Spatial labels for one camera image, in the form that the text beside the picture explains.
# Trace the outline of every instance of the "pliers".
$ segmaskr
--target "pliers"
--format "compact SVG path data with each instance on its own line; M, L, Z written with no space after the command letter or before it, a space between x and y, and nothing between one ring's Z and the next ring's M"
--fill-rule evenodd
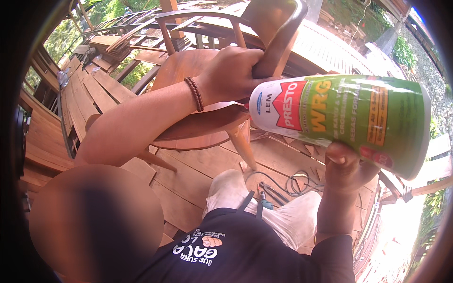
M285 204L280 200L278 199L276 196L274 196L273 194L277 195L279 198L281 198L284 202L288 203L289 200L284 197L281 193L277 192L276 190L274 190L271 186L269 186L268 184L266 184L265 182L261 181L258 186L260 188L262 188L273 200L275 200L280 206L284 206Z

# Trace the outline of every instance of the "power drill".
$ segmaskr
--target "power drill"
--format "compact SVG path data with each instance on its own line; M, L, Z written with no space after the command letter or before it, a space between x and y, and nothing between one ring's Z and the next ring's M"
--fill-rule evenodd
M274 210L274 205L272 204L272 202L266 200L265 191L260 192L260 201L261 201L261 204L263 205L263 207L270 209L270 210Z

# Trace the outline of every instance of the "hand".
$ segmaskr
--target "hand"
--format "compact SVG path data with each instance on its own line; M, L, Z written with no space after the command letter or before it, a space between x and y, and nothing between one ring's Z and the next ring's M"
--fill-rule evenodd
M211 236L204 236L203 238L201 238L201 240L203 241L203 245L205 247L213 248L222 245L221 239L212 238Z
M362 161L349 146L333 142L326 150L326 187L337 192L358 190L379 172L374 164Z
M256 86L279 78L253 79L252 67L263 57L260 49L222 48L206 69L193 78L205 105L236 101L251 95Z

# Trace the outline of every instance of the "beaded bracelet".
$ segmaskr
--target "beaded bracelet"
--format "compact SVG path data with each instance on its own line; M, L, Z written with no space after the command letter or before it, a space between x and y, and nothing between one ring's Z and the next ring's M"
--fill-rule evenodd
M203 100L201 99L200 92L198 91L198 86L191 77L184 78L184 81L189 85L190 91L195 97L195 103L197 104L198 112L204 110Z

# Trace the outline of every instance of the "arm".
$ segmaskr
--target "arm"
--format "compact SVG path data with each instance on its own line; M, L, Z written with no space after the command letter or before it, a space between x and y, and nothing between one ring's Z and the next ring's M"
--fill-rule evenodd
M251 69L263 56L259 49L222 49L200 76L205 106L247 97L268 79L252 79ZM196 110L188 85L180 82L120 104L97 119L78 149L75 165L121 166L168 127Z
M341 143L326 151L326 184L318 208L316 244L336 235L350 235L359 188L368 183L379 168L361 162L357 153Z

